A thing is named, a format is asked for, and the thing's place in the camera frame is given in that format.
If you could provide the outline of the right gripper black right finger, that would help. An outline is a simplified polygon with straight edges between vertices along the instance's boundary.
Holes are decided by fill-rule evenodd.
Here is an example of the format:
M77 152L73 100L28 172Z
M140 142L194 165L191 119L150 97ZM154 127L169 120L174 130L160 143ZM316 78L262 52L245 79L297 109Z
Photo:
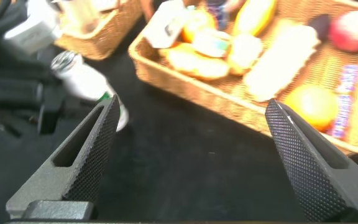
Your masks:
M358 222L358 165L277 100L265 119L307 220Z

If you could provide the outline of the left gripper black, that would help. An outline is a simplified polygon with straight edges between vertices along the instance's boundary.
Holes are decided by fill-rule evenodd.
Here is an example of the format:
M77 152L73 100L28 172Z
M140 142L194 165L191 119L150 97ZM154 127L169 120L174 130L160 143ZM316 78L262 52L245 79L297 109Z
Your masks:
M38 108L41 105L38 134L54 133L64 98L62 91L46 90L44 93L44 85L37 81L0 80L0 107Z

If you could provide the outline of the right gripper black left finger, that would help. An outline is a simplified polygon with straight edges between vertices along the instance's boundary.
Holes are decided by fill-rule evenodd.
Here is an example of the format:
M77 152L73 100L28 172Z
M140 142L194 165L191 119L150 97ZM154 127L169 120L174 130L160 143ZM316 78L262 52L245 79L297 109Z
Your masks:
M95 202L119 121L119 100L99 102L7 201L11 218L38 200Z

